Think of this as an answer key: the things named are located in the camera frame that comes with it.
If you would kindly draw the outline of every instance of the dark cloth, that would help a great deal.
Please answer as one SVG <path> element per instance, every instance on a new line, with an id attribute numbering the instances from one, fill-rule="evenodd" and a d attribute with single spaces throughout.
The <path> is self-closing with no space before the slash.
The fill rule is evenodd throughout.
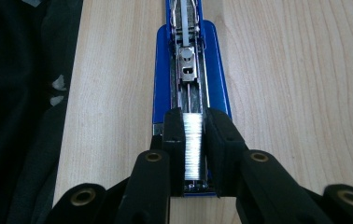
<path id="1" fill-rule="evenodd" d="M 51 209 L 82 0 L 0 0 L 0 223 L 43 223 Z M 52 96 L 64 96 L 56 106 Z"/>

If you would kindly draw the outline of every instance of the wooden table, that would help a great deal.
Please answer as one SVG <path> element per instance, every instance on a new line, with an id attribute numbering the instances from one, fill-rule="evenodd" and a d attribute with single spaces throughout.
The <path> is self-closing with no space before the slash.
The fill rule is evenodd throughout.
<path id="1" fill-rule="evenodd" d="M 304 187 L 353 186 L 353 0 L 204 0 L 233 122 Z M 110 188 L 147 150 L 164 0 L 86 0 L 54 202 Z M 235 199 L 172 199 L 171 223 L 238 223 Z"/>

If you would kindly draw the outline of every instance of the screw hole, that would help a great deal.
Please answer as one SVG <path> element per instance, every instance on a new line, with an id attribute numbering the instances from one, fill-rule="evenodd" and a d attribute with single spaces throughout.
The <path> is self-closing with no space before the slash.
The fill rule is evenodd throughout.
<path id="1" fill-rule="evenodd" d="M 266 155 L 264 155 L 263 153 L 260 153 L 260 152 L 252 153 L 251 159 L 254 161 L 260 161 L 260 162 L 265 162 L 265 161 L 269 160 L 269 158 Z"/>
<path id="2" fill-rule="evenodd" d="M 343 200 L 343 202 L 353 206 L 353 191 L 348 189 L 341 189 L 337 191 L 337 196 Z"/>
<path id="3" fill-rule="evenodd" d="M 74 193 L 71 197 L 71 204 L 74 206 L 86 205 L 95 198 L 95 190 L 92 188 L 80 189 Z"/>
<path id="4" fill-rule="evenodd" d="M 182 68 L 182 72 L 184 74 L 192 74 L 193 73 L 193 68 L 191 68 L 191 67 Z"/>
<path id="5" fill-rule="evenodd" d="M 162 155 L 158 153 L 148 153 L 145 158 L 147 161 L 159 161 L 162 159 Z"/>

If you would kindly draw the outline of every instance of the wood grain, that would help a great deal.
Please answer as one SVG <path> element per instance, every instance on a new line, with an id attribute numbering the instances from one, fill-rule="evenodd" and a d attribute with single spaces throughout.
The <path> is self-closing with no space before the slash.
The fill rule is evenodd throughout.
<path id="1" fill-rule="evenodd" d="M 353 0 L 204 0 L 218 28 L 233 122 L 302 186 L 353 186 Z M 109 188 L 150 142 L 163 0 L 86 0 L 54 202 Z M 172 199 L 171 223 L 239 223 L 234 199 Z"/>

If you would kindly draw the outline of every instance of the black mechanical arm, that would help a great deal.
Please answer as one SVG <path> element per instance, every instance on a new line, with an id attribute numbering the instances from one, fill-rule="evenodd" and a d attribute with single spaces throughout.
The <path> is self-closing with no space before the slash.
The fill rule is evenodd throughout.
<path id="1" fill-rule="evenodd" d="M 182 112 L 172 109 L 129 178 L 70 189 L 47 223 L 168 223 L 170 197 L 184 193 L 185 142 Z M 236 197 L 243 223 L 353 223 L 353 187 L 331 185 L 323 196 L 302 188 L 274 156 L 249 150 L 223 112 L 205 111 L 204 144 L 214 190 Z"/>

